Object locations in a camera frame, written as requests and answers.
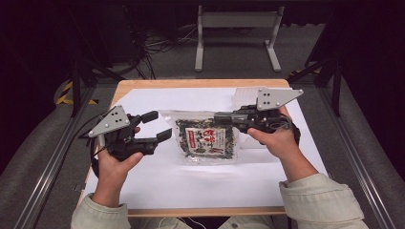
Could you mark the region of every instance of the person's left hand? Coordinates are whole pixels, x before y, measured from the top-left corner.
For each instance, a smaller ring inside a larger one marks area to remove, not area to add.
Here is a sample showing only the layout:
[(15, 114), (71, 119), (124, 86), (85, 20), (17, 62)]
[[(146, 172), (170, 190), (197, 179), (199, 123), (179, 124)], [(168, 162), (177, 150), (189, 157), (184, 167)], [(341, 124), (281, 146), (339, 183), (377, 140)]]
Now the person's left hand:
[(92, 201), (106, 207), (117, 208), (119, 206), (119, 194), (128, 172), (142, 158), (143, 153), (135, 153), (124, 161), (119, 161), (111, 156), (107, 150), (98, 153), (98, 184)]

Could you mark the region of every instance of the plastic bag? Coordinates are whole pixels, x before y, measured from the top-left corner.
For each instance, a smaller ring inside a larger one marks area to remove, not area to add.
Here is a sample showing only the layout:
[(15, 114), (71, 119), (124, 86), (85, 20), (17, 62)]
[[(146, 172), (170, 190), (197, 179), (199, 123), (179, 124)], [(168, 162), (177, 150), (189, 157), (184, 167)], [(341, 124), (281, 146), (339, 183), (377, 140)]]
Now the plastic bag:
[(159, 111), (174, 131), (181, 157), (189, 165), (235, 163), (239, 130), (215, 125), (214, 112)]

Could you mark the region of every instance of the person's right hand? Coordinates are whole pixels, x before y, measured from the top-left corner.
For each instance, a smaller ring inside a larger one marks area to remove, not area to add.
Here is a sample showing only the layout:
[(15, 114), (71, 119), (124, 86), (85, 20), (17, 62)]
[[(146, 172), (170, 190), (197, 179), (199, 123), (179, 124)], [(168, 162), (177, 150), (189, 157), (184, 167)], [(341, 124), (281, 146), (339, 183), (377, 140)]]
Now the person's right hand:
[[(281, 114), (290, 117), (285, 106), (281, 107), (279, 111)], [(295, 154), (297, 151), (299, 152), (299, 148), (295, 142), (294, 133), (292, 130), (279, 129), (273, 134), (268, 134), (250, 128), (247, 133), (254, 139), (265, 144), (268, 150), (279, 158), (286, 158), (286, 156)]]
[[(289, 116), (286, 107), (280, 108), (280, 113)], [(279, 129), (273, 134), (250, 128), (247, 133), (265, 144), (268, 150), (280, 158), (284, 172), (289, 182), (317, 174), (318, 171), (301, 153), (294, 139), (292, 130)]]

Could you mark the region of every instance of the hand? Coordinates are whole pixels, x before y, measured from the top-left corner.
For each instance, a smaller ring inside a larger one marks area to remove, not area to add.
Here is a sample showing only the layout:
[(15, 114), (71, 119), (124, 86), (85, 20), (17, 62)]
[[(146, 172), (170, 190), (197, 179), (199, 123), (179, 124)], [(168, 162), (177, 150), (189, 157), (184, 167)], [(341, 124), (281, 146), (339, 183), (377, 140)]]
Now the hand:
[(92, 200), (100, 205), (117, 208), (119, 206), (119, 194), (128, 176), (128, 172), (134, 168), (143, 158), (143, 153), (135, 153), (119, 161), (111, 156), (107, 150), (98, 153), (98, 184)]
[[(279, 109), (280, 113), (289, 116), (285, 106)], [(268, 134), (253, 128), (250, 128), (247, 133), (254, 139), (265, 144), (268, 150), (279, 158), (290, 156), (291, 153), (297, 153), (299, 148), (294, 139), (292, 130), (279, 129), (273, 134)]]
[[(280, 113), (289, 116), (286, 107), (281, 107)], [(268, 150), (280, 158), (284, 172), (289, 182), (309, 177), (318, 173), (312, 164), (304, 157), (294, 139), (292, 130), (279, 129), (273, 134), (250, 128), (247, 133), (265, 144)]]

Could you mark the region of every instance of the equipment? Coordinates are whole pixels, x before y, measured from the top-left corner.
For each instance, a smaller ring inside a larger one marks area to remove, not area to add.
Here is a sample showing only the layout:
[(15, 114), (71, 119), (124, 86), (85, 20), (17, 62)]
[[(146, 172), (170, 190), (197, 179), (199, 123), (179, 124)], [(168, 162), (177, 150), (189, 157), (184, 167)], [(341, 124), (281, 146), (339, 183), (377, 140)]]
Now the equipment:
[(214, 121), (218, 125), (232, 125), (245, 134), (249, 128), (270, 134), (280, 128), (292, 129), (298, 144), (301, 136), (300, 130), (288, 116), (281, 114), (278, 108), (303, 93), (303, 90), (261, 88), (257, 95), (256, 105), (242, 106), (240, 110), (232, 113), (215, 113)]
[(91, 160), (93, 170), (98, 176), (98, 161), (94, 154), (95, 137), (101, 149), (107, 149), (111, 156), (123, 161), (136, 152), (152, 155), (159, 143), (172, 137), (172, 129), (168, 129), (149, 138), (134, 138), (135, 128), (142, 123), (147, 123), (159, 117), (157, 111), (143, 115), (131, 116), (126, 114), (122, 106), (114, 107), (102, 120), (89, 132), (93, 138), (91, 147)]

